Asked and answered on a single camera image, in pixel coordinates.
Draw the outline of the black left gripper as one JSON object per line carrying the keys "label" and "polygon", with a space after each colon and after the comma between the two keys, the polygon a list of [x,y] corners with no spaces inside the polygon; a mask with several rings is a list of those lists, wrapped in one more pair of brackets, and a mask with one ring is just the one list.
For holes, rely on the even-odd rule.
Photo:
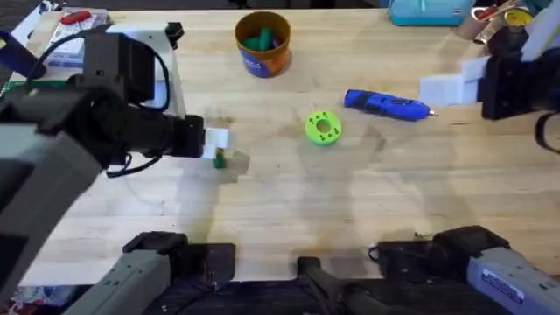
{"label": "black left gripper", "polygon": [[205,129],[199,115],[136,108],[105,87],[14,87],[3,94],[3,120],[34,123],[48,136],[64,131],[103,168],[132,151],[215,159],[218,148],[229,146],[229,130]]}

